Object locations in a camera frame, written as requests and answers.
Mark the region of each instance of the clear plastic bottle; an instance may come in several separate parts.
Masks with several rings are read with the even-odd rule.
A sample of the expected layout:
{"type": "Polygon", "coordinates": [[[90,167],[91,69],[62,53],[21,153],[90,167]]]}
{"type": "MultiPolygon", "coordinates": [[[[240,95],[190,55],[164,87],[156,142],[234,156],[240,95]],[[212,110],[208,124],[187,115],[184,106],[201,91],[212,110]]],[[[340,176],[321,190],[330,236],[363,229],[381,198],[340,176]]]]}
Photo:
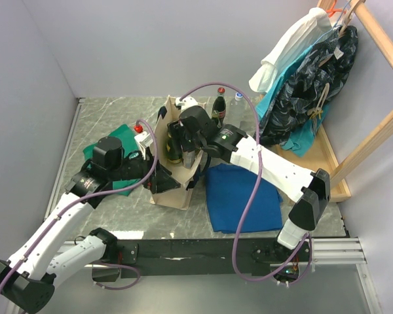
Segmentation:
{"type": "Polygon", "coordinates": [[[232,124],[237,128],[240,127],[240,123],[243,119],[244,109],[246,107],[246,102],[243,95],[236,93],[234,99],[230,101],[229,110],[227,113],[226,123],[232,124]]]}

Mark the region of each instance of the white label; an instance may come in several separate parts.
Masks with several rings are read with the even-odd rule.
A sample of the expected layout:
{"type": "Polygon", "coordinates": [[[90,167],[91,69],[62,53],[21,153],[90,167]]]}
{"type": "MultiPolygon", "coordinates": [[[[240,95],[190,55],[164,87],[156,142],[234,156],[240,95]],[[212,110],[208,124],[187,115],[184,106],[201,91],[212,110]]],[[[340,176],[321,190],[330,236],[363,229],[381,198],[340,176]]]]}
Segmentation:
{"type": "Polygon", "coordinates": [[[336,60],[339,60],[343,56],[343,52],[341,52],[341,49],[339,49],[338,47],[336,47],[333,54],[335,55],[336,60]]]}

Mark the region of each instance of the wooden base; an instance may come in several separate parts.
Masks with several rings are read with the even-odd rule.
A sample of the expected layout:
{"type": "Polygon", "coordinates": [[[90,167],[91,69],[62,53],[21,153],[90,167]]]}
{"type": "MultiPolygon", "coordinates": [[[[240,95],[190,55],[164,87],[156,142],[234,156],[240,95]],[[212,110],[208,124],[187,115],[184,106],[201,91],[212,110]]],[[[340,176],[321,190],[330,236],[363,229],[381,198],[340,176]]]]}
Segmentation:
{"type": "MultiPolygon", "coordinates": [[[[328,173],[332,173],[339,165],[323,126],[319,127],[313,145],[302,158],[290,150],[283,150],[279,145],[276,145],[276,153],[298,166],[313,171],[322,168],[328,173]]],[[[337,186],[331,189],[330,201],[332,202],[345,201],[350,197],[351,193],[345,180],[342,180],[337,186]]]]}

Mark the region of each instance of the clothing rack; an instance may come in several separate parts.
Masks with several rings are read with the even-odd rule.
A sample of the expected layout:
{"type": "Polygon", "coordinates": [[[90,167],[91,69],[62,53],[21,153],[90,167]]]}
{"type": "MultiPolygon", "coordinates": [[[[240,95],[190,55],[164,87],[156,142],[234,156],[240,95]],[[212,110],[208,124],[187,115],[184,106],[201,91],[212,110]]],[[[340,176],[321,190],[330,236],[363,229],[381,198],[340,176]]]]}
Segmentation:
{"type": "MultiPolygon", "coordinates": [[[[352,0],[350,10],[345,16],[348,16],[347,20],[350,20],[350,15],[355,13],[370,37],[383,53],[387,62],[393,68],[393,42],[370,13],[364,2],[365,0],[352,0]]],[[[319,0],[317,7],[328,10],[332,3],[333,0],[319,0]]],[[[331,176],[331,201],[344,201],[351,197],[345,177],[392,134],[393,110],[340,164],[336,160],[329,139],[322,126],[318,130],[313,146],[302,158],[290,151],[282,150],[279,146],[277,146],[276,150],[280,156],[299,166],[309,169],[321,167],[328,171],[331,176]]]]}

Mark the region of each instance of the white wall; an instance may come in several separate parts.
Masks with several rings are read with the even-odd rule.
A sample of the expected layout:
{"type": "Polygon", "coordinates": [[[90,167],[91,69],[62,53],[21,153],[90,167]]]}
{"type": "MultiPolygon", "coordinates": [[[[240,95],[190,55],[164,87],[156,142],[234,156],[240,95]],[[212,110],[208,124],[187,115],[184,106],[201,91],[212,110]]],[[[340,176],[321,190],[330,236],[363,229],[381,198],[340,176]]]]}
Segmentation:
{"type": "Polygon", "coordinates": [[[165,96],[260,61],[317,0],[24,0],[76,96],[165,96]]]}
{"type": "Polygon", "coordinates": [[[75,98],[21,0],[0,0],[0,259],[39,227],[75,98]]]}
{"type": "MultiPolygon", "coordinates": [[[[393,0],[366,5],[393,40],[393,0]]],[[[362,24],[354,25],[358,55],[325,121],[340,162],[393,109],[393,71],[362,24]]],[[[341,209],[348,229],[361,240],[384,312],[393,313],[393,136],[347,182],[352,198],[341,209]]]]}

